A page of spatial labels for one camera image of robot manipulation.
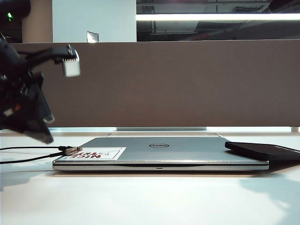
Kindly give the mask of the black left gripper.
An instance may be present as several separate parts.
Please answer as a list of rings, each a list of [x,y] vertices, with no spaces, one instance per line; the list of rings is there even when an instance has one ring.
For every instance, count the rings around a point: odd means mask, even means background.
[[[53,60],[62,64],[65,77],[75,77],[81,74],[80,58],[71,45],[20,54],[0,37],[0,125],[50,144],[53,137],[47,124],[54,116],[42,92],[44,75],[37,72],[30,79],[29,68]]]

